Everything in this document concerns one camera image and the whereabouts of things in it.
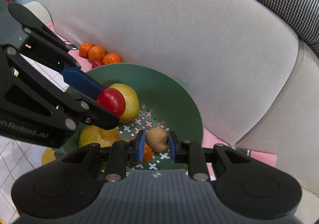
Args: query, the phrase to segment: red cherry tomato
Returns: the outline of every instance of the red cherry tomato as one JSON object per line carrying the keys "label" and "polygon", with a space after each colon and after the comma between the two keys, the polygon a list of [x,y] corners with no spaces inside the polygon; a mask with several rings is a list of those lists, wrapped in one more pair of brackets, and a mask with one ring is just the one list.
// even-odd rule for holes
{"label": "red cherry tomato", "polygon": [[102,60],[95,60],[95,61],[92,62],[92,69],[96,68],[96,67],[99,67],[99,66],[103,66],[103,65],[104,64],[103,64]]}
{"label": "red cherry tomato", "polygon": [[99,105],[121,116],[125,111],[125,99],[121,92],[115,88],[107,88],[98,95],[96,100]]}

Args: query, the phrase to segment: potato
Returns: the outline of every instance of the potato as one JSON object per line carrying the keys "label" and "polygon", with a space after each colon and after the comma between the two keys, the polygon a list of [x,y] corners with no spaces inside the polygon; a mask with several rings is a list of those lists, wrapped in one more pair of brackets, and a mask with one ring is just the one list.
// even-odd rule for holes
{"label": "potato", "polygon": [[146,144],[153,152],[163,152],[167,148],[167,133],[161,128],[152,128],[146,133]]}

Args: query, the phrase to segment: green colander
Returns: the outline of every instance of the green colander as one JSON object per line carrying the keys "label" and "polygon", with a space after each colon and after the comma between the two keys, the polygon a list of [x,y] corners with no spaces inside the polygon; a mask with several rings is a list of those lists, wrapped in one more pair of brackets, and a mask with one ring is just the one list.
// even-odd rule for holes
{"label": "green colander", "polygon": [[[182,87],[184,84],[181,81],[144,66],[125,63],[97,67],[87,74],[104,86],[122,83],[131,86],[137,93],[140,102],[139,116],[132,122],[118,126],[121,138],[134,138],[139,130],[148,131],[159,127],[165,131],[175,131],[179,140],[202,142],[203,124],[200,113],[186,88]],[[67,92],[72,94],[78,91],[69,87]],[[80,134],[85,126],[78,126],[76,133],[56,150],[56,156],[79,148]],[[128,164],[128,171],[132,168],[186,169],[187,165],[173,164],[167,148],[162,153],[155,153],[147,163]]]}

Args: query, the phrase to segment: blue gripper pad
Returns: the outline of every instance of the blue gripper pad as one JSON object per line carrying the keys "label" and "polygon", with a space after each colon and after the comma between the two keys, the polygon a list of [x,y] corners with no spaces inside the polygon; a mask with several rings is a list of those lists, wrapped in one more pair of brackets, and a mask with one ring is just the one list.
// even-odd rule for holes
{"label": "blue gripper pad", "polygon": [[293,214],[256,220],[225,207],[209,182],[188,178],[184,169],[134,170],[103,185],[87,208],[65,218],[22,215],[15,224],[302,224]]}
{"label": "blue gripper pad", "polygon": [[146,131],[139,131],[138,135],[139,135],[139,137],[137,139],[137,142],[138,142],[138,160],[137,160],[137,162],[142,162],[143,154],[144,154],[144,147],[145,147]]}
{"label": "blue gripper pad", "polygon": [[175,144],[173,142],[173,139],[171,137],[171,134],[168,133],[168,147],[169,147],[169,152],[171,155],[171,159],[173,163],[176,163],[176,150],[175,150]]}
{"label": "blue gripper pad", "polygon": [[61,75],[63,75],[64,82],[93,100],[96,100],[98,95],[104,90],[103,86],[96,83],[80,69],[64,69]]}

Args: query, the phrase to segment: orange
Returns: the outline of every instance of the orange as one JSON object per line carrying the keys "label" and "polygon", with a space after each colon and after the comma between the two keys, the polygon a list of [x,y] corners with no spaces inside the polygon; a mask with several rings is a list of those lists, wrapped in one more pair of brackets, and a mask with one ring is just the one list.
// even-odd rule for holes
{"label": "orange", "polygon": [[121,63],[121,57],[118,54],[110,53],[107,54],[103,59],[103,64],[113,64],[113,63]]}
{"label": "orange", "polygon": [[92,48],[94,45],[91,43],[83,43],[80,48],[79,48],[79,55],[80,57],[89,57],[89,50]]}
{"label": "orange", "polygon": [[102,60],[105,57],[105,49],[102,46],[93,46],[89,50],[89,60],[91,62],[95,60]]}
{"label": "orange", "polygon": [[152,152],[152,149],[145,143],[142,162],[133,163],[133,164],[138,165],[138,164],[146,163],[149,160],[151,160],[153,155],[154,155],[154,152]]}

